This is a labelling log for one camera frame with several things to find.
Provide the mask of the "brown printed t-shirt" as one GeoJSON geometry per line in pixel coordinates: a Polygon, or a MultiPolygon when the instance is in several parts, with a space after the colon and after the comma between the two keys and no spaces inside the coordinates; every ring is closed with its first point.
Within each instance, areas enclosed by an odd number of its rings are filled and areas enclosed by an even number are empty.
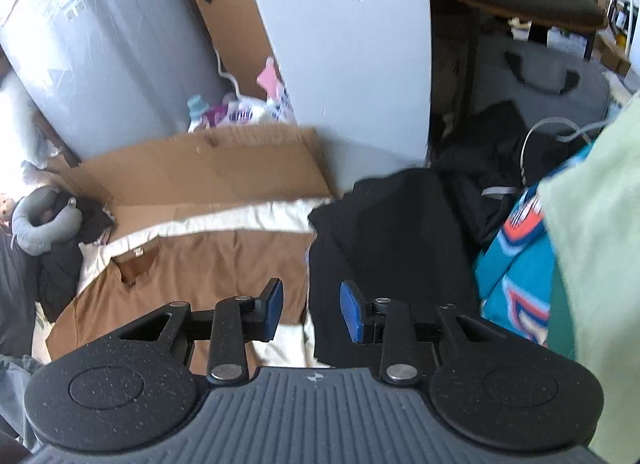
{"type": "Polygon", "coordinates": [[[272,278],[283,283],[283,309],[274,339],[246,346],[248,364],[306,366],[305,332],[309,233],[212,231],[159,238],[139,260],[112,260],[55,321],[52,359],[114,331],[168,302],[213,309],[233,296],[257,296],[272,278]]]}

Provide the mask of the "cream printed bed sheet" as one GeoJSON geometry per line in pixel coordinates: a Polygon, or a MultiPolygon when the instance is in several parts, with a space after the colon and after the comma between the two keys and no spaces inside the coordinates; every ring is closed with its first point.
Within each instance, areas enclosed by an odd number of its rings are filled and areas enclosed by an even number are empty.
{"type": "Polygon", "coordinates": [[[106,245],[84,248],[76,296],[44,343],[55,360],[168,302],[212,309],[234,296],[256,296],[282,281],[283,310],[270,342],[251,342],[256,366],[312,366],[308,221],[320,198],[267,202],[166,221],[106,245]]]}

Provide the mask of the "black folded garment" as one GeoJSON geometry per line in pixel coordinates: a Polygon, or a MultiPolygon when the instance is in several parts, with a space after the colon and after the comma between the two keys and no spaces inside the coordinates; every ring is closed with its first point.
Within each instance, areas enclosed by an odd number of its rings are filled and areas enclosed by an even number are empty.
{"type": "Polygon", "coordinates": [[[459,223],[437,175],[428,168],[358,181],[339,200],[315,208],[309,251],[309,310],[314,358],[328,366],[380,365],[381,349],[356,345],[340,307],[340,289],[355,282],[366,299],[405,302],[429,328],[439,305],[469,314],[480,299],[459,223]]]}

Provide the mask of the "brown cardboard sheet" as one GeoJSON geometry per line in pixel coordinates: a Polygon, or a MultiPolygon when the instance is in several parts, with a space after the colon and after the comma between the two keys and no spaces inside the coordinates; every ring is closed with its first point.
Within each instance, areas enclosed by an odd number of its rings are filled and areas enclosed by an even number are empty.
{"type": "Polygon", "coordinates": [[[105,204],[119,236],[214,210],[331,193],[317,134],[285,124],[186,130],[80,160],[48,178],[105,204]]]}

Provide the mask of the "teal sports jersey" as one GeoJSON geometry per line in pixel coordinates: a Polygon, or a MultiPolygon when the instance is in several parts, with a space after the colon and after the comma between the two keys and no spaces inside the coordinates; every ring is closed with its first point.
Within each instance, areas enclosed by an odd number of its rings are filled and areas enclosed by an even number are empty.
{"type": "Polygon", "coordinates": [[[531,342],[575,358],[574,330],[552,299],[563,282],[533,184],[518,198],[474,273],[480,315],[531,342]]]}

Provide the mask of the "black garment under pillow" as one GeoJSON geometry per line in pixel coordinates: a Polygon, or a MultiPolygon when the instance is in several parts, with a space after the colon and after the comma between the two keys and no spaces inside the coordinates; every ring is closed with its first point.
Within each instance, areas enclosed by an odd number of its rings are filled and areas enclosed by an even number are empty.
{"type": "Polygon", "coordinates": [[[76,206],[82,213],[76,236],[63,243],[54,243],[50,252],[38,258],[36,301],[50,323],[58,320],[76,296],[84,260],[81,244],[98,244],[114,226],[112,215],[100,202],[76,196],[76,206]]]}

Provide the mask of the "colourful plastic package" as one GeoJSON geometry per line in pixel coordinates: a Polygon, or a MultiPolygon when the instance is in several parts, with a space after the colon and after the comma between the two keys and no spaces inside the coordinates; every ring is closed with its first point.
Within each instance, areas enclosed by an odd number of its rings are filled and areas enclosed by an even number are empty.
{"type": "Polygon", "coordinates": [[[296,118],[288,92],[280,80],[276,62],[272,57],[256,77],[259,88],[265,91],[266,100],[227,94],[218,106],[211,106],[200,95],[192,96],[186,105],[189,110],[188,132],[198,132],[207,128],[221,128],[235,125],[289,124],[295,125],[296,118]]]}

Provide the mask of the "grey neck pillow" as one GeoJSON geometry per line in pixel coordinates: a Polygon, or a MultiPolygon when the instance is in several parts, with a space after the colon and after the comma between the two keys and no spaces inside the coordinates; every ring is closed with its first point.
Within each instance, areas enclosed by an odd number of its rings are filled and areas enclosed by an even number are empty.
{"type": "Polygon", "coordinates": [[[55,188],[44,186],[33,190],[15,206],[11,218],[12,236],[27,255],[38,257],[49,253],[55,243],[68,242],[77,236],[82,213],[73,196],[48,221],[43,219],[47,212],[52,212],[59,195],[55,188]]]}

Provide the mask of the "dark grey pillow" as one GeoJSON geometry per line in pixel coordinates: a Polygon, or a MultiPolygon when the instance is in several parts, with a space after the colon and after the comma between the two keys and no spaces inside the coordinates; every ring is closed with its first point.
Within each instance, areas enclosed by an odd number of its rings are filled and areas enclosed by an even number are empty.
{"type": "Polygon", "coordinates": [[[13,245],[6,232],[0,255],[1,353],[21,357],[32,353],[39,262],[13,245]]]}

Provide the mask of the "grey-blue crumpled garment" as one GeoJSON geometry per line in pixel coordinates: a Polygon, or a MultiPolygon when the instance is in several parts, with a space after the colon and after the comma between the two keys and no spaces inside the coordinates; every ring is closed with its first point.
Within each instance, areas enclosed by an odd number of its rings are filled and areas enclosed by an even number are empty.
{"type": "Polygon", "coordinates": [[[42,364],[31,356],[1,357],[1,431],[32,452],[37,451],[41,444],[27,419],[24,395],[30,379],[41,367],[42,364]]]}

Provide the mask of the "light green garment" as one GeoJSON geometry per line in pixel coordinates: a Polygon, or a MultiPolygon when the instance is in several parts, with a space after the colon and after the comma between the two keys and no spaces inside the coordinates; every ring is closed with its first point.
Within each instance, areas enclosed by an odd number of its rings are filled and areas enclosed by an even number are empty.
{"type": "Polygon", "coordinates": [[[601,132],[585,161],[537,193],[563,291],[548,345],[600,382],[604,408],[590,448],[639,459],[639,99],[601,132]]]}

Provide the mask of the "grey fabric storage bag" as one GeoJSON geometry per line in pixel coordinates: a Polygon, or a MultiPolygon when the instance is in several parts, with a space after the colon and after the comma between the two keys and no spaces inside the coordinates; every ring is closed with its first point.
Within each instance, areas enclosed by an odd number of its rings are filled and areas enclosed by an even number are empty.
{"type": "Polygon", "coordinates": [[[529,126],[564,117],[579,127],[606,117],[610,88],[595,64],[534,42],[480,36],[471,112],[512,101],[529,126]]]}

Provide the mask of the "large bubble wrap roll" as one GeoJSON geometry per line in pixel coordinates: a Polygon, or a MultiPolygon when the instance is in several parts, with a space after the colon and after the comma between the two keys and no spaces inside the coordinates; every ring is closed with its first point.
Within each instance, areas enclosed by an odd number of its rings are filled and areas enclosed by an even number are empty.
{"type": "Polygon", "coordinates": [[[231,90],[188,0],[1,0],[1,47],[81,161],[185,132],[231,90]]]}

